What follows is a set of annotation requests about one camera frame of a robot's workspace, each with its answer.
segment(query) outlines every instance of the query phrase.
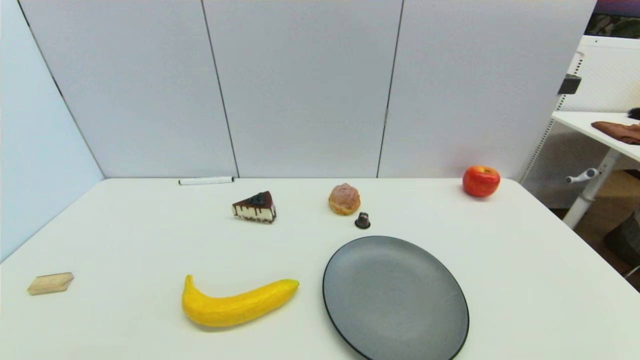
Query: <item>yellow banana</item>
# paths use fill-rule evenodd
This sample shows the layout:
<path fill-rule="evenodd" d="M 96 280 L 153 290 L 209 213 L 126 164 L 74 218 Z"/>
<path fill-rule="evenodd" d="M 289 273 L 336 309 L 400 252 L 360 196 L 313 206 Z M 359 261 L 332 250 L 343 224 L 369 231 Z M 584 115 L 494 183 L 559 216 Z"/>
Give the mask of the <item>yellow banana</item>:
<path fill-rule="evenodd" d="M 245 323 L 282 306 L 298 289 L 298 281 L 284 279 L 233 297 L 204 295 L 187 275 L 182 292 L 182 310 L 191 321 L 209 327 Z"/>

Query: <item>plate rim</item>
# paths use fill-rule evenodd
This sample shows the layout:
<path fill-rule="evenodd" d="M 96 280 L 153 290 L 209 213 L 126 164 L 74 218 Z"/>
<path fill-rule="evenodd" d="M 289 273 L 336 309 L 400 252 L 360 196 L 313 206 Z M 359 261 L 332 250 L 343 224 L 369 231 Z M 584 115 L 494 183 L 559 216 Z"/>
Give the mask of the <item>plate rim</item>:
<path fill-rule="evenodd" d="M 387 236 L 387 235 L 368 235 L 368 236 L 362 236 L 359 238 L 355 238 L 351 241 L 348 241 L 347 243 L 345 243 L 343 246 L 341 246 L 338 250 L 336 250 L 333 255 L 331 255 L 331 257 L 329 258 L 329 261 L 326 262 L 326 265 L 324 266 L 324 272 L 323 272 L 323 276 L 322 276 L 322 299 L 323 299 L 323 303 L 324 303 L 324 310 L 326 311 L 326 314 L 329 316 L 329 320 L 331 320 L 331 324 L 333 325 L 333 328 L 338 332 L 338 334 L 340 335 L 340 337 L 353 349 L 355 350 L 358 354 L 360 354 L 362 357 L 364 357 L 366 360 L 376 360 L 373 357 L 369 357 L 368 355 L 365 355 L 362 351 L 360 351 L 360 349 L 356 348 L 355 346 L 353 346 L 353 344 L 343 335 L 342 331 L 340 331 L 340 329 L 337 327 L 337 325 L 335 324 L 335 322 L 333 321 L 333 317 L 331 316 L 331 313 L 329 312 L 329 307 L 326 305 L 326 294 L 324 293 L 324 280 L 326 279 L 326 271 L 327 269 L 329 269 L 329 264 L 331 263 L 331 260 L 333 260 L 333 258 L 335 257 L 335 255 L 342 250 L 342 248 L 344 248 L 345 246 L 349 245 L 350 243 L 353 243 L 354 241 L 357 240 L 361 240 L 361 239 L 366 239 L 366 238 L 375 238 L 375 237 L 379 237 L 379 238 L 390 238 L 390 239 L 394 239 L 394 240 L 399 240 L 399 241 L 403 241 L 406 243 L 409 243 L 415 247 L 418 247 L 420 250 L 426 252 L 427 254 L 431 255 L 432 258 L 434 258 L 440 265 L 442 265 L 442 267 L 449 273 L 449 275 L 451 275 L 451 277 L 453 278 L 453 281 L 456 283 L 456 285 L 458 286 L 458 288 L 460 289 L 460 293 L 462 294 L 462 299 L 465 301 L 465 309 L 467 310 L 467 330 L 465 331 L 465 337 L 462 339 L 462 343 L 460 344 L 460 347 L 457 349 L 457 351 L 448 359 L 446 360 L 452 360 L 454 359 L 456 356 L 458 356 L 458 354 L 460 353 L 460 350 L 462 350 L 463 347 L 465 347 L 465 343 L 467 342 L 467 337 L 469 335 L 469 327 L 471 324 L 471 315 L 469 314 L 469 304 L 467 303 L 467 297 L 465 296 L 464 291 L 462 290 L 462 287 L 460 286 L 460 284 L 458 283 L 458 280 L 455 278 L 455 276 L 453 276 L 453 274 L 451 273 L 451 271 L 449 271 L 449 269 L 438 259 L 436 258 L 432 253 L 428 252 L 427 250 L 423 249 L 422 247 L 410 242 L 410 241 L 406 241 L 400 238 L 396 238 L 394 236 Z"/>

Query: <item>apple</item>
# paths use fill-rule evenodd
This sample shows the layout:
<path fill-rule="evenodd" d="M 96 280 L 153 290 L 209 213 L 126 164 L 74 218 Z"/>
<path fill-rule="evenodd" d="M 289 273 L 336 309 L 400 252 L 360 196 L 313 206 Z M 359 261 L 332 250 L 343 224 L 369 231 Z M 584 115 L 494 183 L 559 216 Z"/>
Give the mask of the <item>apple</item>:
<path fill-rule="evenodd" d="M 462 187 L 475 197 L 487 197 L 493 194 L 500 184 L 500 174 L 490 167 L 473 166 L 465 171 Z"/>

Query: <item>dry erase marker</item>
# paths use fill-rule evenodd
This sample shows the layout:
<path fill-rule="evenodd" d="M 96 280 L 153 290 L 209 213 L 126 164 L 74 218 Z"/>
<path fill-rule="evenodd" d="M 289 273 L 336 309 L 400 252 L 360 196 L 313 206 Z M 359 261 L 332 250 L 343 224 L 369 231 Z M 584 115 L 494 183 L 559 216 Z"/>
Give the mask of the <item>dry erase marker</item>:
<path fill-rule="evenodd" d="M 233 176 L 215 176 L 215 177 L 192 177 L 189 179 L 180 179 L 180 185 L 205 185 L 205 184 L 224 184 L 233 183 Z"/>

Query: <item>cheesecake slice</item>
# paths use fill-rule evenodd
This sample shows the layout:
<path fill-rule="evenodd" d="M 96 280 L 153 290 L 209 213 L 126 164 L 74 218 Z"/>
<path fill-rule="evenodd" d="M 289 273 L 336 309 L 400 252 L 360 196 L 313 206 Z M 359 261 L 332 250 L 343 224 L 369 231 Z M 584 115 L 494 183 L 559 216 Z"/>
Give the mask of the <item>cheesecake slice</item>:
<path fill-rule="evenodd" d="M 272 223 L 276 218 L 276 206 L 270 192 L 257 193 L 249 199 L 233 205 L 234 216 L 249 221 Z"/>

